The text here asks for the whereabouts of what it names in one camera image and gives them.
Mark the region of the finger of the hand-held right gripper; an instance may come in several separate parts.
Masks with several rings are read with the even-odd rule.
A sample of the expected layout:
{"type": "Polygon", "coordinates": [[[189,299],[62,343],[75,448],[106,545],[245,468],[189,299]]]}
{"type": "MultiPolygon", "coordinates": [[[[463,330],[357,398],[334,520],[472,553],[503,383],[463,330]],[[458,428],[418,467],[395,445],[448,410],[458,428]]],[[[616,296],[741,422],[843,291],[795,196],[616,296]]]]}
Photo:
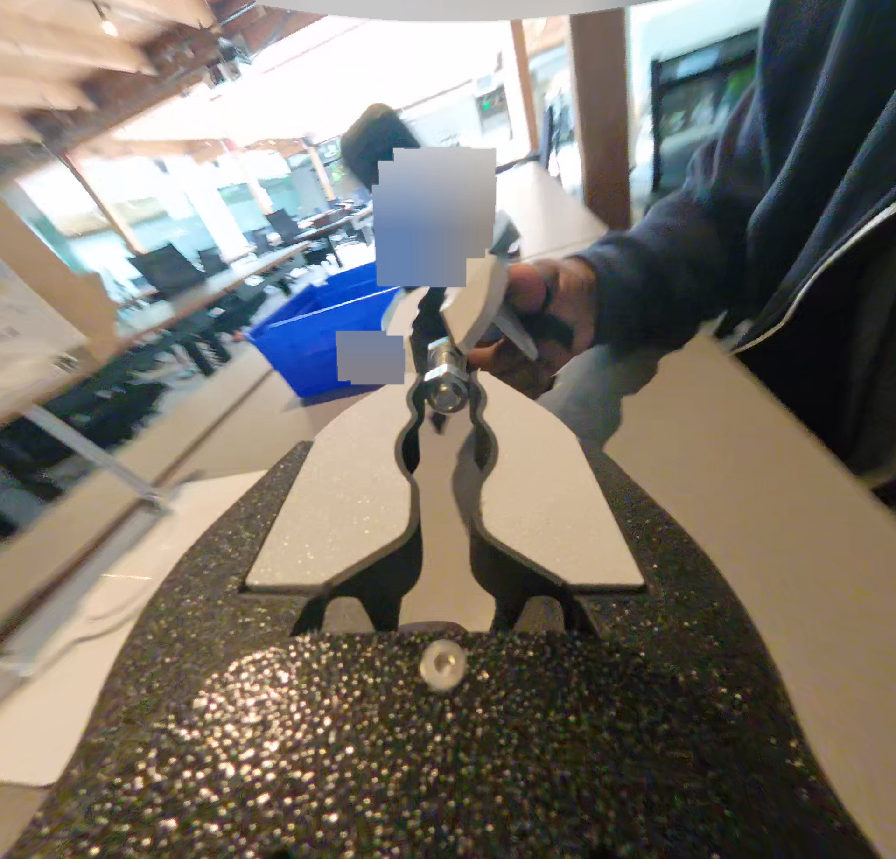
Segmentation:
{"type": "Polygon", "coordinates": [[[409,338],[419,315],[422,288],[400,288],[383,315],[383,332],[409,338]]]}
{"type": "Polygon", "coordinates": [[[440,315],[461,356],[468,356],[486,337],[502,307],[507,284],[504,263],[496,256],[484,256],[466,260],[464,286],[446,288],[440,315]]]}

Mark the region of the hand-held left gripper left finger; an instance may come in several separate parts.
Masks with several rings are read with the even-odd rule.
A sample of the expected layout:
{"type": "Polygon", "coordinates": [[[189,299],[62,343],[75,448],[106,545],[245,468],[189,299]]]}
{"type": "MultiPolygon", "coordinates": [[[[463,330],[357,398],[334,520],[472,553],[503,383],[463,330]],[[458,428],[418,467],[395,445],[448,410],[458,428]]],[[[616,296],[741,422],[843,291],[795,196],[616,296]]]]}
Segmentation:
{"type": "Polygon", "coordinates": [[[314,440],[245,578],[247,589],[330,589],[406,545],[420,523],[402,455],[420,379],[384,385],[314,440]]]}

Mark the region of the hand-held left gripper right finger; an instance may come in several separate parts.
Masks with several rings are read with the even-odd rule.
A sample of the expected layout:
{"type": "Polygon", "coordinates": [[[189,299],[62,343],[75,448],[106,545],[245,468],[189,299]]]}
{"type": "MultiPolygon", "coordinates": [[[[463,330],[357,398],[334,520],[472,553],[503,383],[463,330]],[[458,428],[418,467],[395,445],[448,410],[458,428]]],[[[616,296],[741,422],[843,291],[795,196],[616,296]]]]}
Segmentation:
{"type": "Polygon", "coordinates": [[[476,385],[476,422],[491,447],[476,514],[482,535],[569,589],[643,588],[573,431],[489,373],[478,374],[476,385]]]}

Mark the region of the steel hex nut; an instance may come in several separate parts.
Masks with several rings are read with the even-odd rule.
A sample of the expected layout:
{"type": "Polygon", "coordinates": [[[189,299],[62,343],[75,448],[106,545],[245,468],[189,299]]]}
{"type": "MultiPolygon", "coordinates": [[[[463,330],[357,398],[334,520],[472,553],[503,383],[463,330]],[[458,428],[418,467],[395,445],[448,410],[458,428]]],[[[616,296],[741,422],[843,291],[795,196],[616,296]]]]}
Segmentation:
{"type": "Polygon", "coordinates": [[[453,364],[441,364],[424,377],[428,405],[436,413],[453,415],[464,409],[469,401],[469,377],[453,364]]]}

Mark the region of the person's right hand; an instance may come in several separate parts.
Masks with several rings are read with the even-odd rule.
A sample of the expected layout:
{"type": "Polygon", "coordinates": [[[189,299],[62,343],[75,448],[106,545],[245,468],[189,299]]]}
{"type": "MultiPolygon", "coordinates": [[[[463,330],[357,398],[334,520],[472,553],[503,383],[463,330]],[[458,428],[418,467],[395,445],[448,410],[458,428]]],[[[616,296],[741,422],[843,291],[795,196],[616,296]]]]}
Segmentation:
{"type": "Polygon", "coordinates": [[[577,257],[513,263],[508,268],[505,298],[517,314],[544,313],[568,326],[573,333],[570,347],[554,339],[538,340],[539,356],[532,361],[502,337],[472,350],[469,366],[488,372],[519,391],[540,395],[550,389],[555,374],[594,344],[595,274],[577,257]]]}

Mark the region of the large blue plastic bin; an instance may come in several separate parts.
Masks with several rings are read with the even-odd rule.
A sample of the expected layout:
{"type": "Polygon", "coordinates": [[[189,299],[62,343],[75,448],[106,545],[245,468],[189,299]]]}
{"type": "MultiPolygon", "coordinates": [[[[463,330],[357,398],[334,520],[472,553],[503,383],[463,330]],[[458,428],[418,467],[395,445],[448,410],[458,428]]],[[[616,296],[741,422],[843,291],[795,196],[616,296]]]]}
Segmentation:
{"type": "Polygon", "coordinates": [[[248,341],[300,398],[348,386],[400,384],[410,375],[388,310],[406,291],[377,283],[375,263],[332,274],[255,325],[248,341]]]}

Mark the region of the white table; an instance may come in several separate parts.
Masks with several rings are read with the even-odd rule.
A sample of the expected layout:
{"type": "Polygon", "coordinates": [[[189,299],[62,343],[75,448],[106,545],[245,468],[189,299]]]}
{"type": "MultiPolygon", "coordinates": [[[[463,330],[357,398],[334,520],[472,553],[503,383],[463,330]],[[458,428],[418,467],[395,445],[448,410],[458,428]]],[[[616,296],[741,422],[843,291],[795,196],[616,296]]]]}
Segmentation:
{"type": "Polygon", "coordinates": [[[535,162],[497,175],[497,207],[520,233],[519,260],[563,258],[608,232],[601,219],[535,162]]]}

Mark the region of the wooden office desk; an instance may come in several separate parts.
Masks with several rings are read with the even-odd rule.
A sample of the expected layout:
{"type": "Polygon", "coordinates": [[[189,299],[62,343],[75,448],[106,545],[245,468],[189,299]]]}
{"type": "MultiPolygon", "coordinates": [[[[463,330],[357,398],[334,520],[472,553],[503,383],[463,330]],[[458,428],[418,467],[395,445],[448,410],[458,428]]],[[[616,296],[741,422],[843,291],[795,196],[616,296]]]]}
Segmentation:
{"type": "Polygon", "coordinates": [[[306,240],[271,251],[261,257],[240,262],[228,271],[218,273],[203,283],[193,286],[170,302],[159,302],[124,316],[118,322],[116,350],[122,352],[154,334],[171,330],[180,321],[197,314],[209,305],[217,304],[220,297],[232,293],[247,279],[262,277],[269,270],[303,255],[311,246],[306,240]]]}

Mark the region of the wooden pillar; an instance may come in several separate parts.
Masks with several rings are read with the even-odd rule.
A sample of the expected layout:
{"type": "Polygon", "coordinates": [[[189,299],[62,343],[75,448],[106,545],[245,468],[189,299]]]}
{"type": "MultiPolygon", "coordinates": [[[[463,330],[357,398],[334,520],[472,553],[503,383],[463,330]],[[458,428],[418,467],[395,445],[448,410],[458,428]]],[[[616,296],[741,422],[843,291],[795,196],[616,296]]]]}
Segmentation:
{"type": "Polygon", "coordinates": [[[572,15],[569,48],[584,203],[624,230],[631,219],[625,9],[572,15]]]}

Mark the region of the black mesh office chair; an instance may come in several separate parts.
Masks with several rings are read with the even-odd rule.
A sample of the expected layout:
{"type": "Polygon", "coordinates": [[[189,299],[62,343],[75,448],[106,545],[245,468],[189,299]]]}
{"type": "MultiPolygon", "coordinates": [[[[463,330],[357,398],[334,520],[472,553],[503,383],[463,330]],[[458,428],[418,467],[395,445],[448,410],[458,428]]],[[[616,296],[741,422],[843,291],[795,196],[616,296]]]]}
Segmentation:
{"type": "MultiPolygon", "coordinates": [[[[228,266],[218,260],[210,272],[201,271],[171,243],[138,254],[130,262],[156,289],[161,300],[168,303],[192,288],[204,285],[211,276],[229,270],[228,266]]],[[[176,344],[185,350],[200,372],[204,376],[211,376],[215,367],[202,347],[208,348],[214,359],[227,363],[230,352],[224,348],[218,336],[240,332],[251,322],[265,299],[262,281],[256,285],[243,281],[235,290],[185,316],[167,327],[166,331],[177,337],[176,344]]]]}

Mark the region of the black framed screen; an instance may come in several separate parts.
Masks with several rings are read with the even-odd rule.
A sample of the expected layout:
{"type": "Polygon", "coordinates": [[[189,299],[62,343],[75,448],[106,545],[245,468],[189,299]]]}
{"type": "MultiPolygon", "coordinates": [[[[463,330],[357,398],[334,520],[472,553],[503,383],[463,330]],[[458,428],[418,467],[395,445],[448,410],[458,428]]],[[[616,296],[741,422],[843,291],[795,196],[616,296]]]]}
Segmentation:
{"type": "Polygon", "coordinates": [[[652,201],[678,190],[695,150],[723,128],[755,77],[759,36],[749,28],[651,60],[652,201]]]}

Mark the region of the brown cardboard panel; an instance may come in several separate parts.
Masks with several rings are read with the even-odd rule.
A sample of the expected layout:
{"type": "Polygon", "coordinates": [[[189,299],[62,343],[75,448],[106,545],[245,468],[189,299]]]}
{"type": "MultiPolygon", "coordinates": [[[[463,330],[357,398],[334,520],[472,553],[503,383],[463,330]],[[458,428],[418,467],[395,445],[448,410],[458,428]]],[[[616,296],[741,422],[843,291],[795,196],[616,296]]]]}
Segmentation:
{"type": "Polygon", "coordinates": [[[70,270],[6,203],[1,204],[1,257],[1,263],[5,262],[86,338],[84,347],[76,354],[81,367],[54,384],[39,388],[16,405],[1,405],[1,420],[5,424],[32,405],[56,397],[97,372],[117,352],[118,314],[99,275],[70,270]]]}

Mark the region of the printed paper sheet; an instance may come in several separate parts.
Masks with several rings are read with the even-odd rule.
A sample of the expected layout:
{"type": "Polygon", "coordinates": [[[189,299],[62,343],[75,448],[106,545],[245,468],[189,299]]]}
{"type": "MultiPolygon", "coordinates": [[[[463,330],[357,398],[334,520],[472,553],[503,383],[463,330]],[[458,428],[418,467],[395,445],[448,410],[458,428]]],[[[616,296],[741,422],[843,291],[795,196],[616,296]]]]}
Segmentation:
{"type": "Polygon", "coordinates": [[[1,263],[1,405],[6,408],[78,370],[86,338],[1,263]]]}

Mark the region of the white sign stand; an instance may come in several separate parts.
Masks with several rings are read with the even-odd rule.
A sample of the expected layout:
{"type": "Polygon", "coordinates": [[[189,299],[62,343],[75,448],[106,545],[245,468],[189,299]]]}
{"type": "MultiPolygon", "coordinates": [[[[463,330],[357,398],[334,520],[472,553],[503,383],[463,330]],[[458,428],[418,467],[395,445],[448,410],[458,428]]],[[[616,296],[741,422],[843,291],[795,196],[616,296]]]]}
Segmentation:
{"type": "Polygon", "coordinates": [[[2,553],[2,597],[37,601],[2,645],[2,783],[48,786],[84,733],[137,618],[199,536],[270,465],[254,394],[175,465],[164,508],[94,473],[2,553]]]}

